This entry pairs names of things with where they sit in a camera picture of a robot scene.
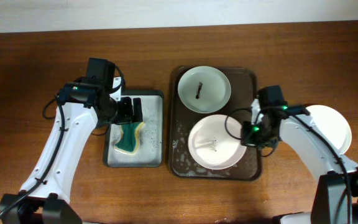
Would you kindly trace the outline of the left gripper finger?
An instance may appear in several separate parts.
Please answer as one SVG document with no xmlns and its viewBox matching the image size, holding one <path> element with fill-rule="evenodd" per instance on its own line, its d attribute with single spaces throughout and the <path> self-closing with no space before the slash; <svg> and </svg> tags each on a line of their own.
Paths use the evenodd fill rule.
<svg viewBox="0 0 358 224">
<path fill-rule="evenodd" d="M 133 105 L 130 97 L 125 97 L 126 121 L 131 122 L 133 117 Z"/>
<path fill-rule="evenodd" d="M 142 101 L 140 98 L 133 98 L 133 122 L 143 122 Z"/>
</svg>

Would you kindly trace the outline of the green yellow sponge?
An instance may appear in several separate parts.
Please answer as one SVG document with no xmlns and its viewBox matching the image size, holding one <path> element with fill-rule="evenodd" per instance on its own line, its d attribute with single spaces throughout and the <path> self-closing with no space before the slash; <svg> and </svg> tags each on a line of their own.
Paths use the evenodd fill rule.
<svg viewBox="0 0 358 224">
<path fill-rule="evenodd" d="M 124 154 L 134 155 L 140 146 L 140 132 L 143 126 L 144 122 L 121 125 L 121 138 L 114 148 Z"/>
</svg>

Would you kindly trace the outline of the pink white plate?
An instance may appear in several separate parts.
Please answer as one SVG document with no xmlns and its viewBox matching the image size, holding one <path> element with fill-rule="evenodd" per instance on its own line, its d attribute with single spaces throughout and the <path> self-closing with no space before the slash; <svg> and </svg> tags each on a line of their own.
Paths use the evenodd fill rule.
<svg viewBox="0 0 358 224">
<path fill-rule="evenodd" d="M 239 162 L 247 148 L 236 138 L 241 124 L 222 114 L 207 116 L 198 121 L 188 136 L 192 158 L 202 167 L 212 170 L 229 168 Z"/>
</svg>

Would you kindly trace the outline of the white plate front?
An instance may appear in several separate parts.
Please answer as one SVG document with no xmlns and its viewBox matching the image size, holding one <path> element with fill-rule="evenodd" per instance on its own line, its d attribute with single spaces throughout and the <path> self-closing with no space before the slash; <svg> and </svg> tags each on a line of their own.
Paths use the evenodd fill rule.
<svg viewBox="0 0 358 224">
<path fill-rule="evenodd" d="M 316 127 L 336 147 L 338 154 L 345 154 L 352 142 L 351 127 L 345 117 L 335 109 L 324 105 L 311 105 L 310 112 Z"/>
</svg>

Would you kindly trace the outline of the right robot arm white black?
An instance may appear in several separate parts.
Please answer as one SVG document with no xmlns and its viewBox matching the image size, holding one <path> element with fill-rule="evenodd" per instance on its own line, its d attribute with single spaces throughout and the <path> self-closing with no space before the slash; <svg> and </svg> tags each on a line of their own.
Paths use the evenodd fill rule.
<svg viewBox="0 0 358 224">
<path fill-rule="evenodd" d="M 288 213 L 274 223 L 358 223 L 358 164 L 341 154 L 304 106 L 256 106 L 242 125 L 241 144 L 262 150 L 289 145 L 317 180 L 310 212 Z"/>
</svg>

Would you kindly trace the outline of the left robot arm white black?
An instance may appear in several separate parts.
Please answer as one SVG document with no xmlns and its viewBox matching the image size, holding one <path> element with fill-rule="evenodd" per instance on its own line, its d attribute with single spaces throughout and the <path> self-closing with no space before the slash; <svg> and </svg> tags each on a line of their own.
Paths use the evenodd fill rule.
<svg viewBox="0 0 358 224">
<path fill-rule="evenodd" d="M 142 121 L 140 98 L 112 98 L 122 86 L 68 82 L 55 95 L 55 121 L 41 156 L 18 194 L 0 201 L 0 223 L 81 223 L 70 207 L 73 178 L 96 128 Z"/>
</svg>

